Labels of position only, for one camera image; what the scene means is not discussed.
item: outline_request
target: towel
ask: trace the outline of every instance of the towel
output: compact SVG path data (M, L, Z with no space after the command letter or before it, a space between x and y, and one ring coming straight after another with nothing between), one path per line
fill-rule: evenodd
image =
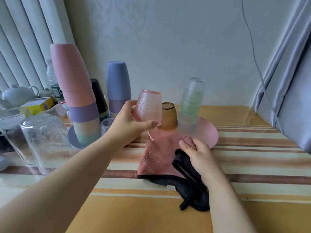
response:
M189 156L180 149L180 140L196 150L192 138L182 134L149 141L138 166L138 178L155 184L175 186L184 199L180 205L181 210L190 205L198 211L208 211L207 187L193 168Z

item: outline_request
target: table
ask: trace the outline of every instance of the table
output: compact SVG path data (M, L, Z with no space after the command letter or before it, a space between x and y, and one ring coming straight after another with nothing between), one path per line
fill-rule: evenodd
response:
M213 153L259 231L309 232L311 156L249 107L202 106L200 116L216 126L219 141ZM149 140L144 133L113 158L68 233L212 232L209 212L180 211L176 191L137 179ZM15 154L6 155L12 166L0 172L0 206L44 177ZM51 168L63 163L53 161Z

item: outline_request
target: blue-gray plastic cup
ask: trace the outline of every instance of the blue-gray plastic cup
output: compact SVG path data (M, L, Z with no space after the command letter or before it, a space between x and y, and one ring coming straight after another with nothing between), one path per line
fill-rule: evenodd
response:
M108 62L106 85L107 95L110 100L120 101L131 98L130 78L125 62Z

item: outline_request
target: gray curtain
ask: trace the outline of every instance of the gray curtain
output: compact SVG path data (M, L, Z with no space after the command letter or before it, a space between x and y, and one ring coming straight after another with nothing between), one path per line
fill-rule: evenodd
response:
M301 0L285 37L265 75L266 95L284 135L311 153L311 1ZM259 88L253 108L279 129L271 106Z

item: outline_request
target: hand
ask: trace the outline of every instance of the hand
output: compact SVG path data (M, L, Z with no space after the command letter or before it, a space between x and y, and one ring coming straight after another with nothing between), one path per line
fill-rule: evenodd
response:
M126 101L121 111L118 113L105 136L115 138L120 146L124 147L134 141L141 133L150 130L158 125L157 121L149 120L138 122L134 119L132 113L136 101Z
M179 142L181 149L190 157L194 169L201 175L203 183L209 187L214 181L219 182L226 180L223 170L213 157L213 154L205 143L193 138L197 151L185 143Z

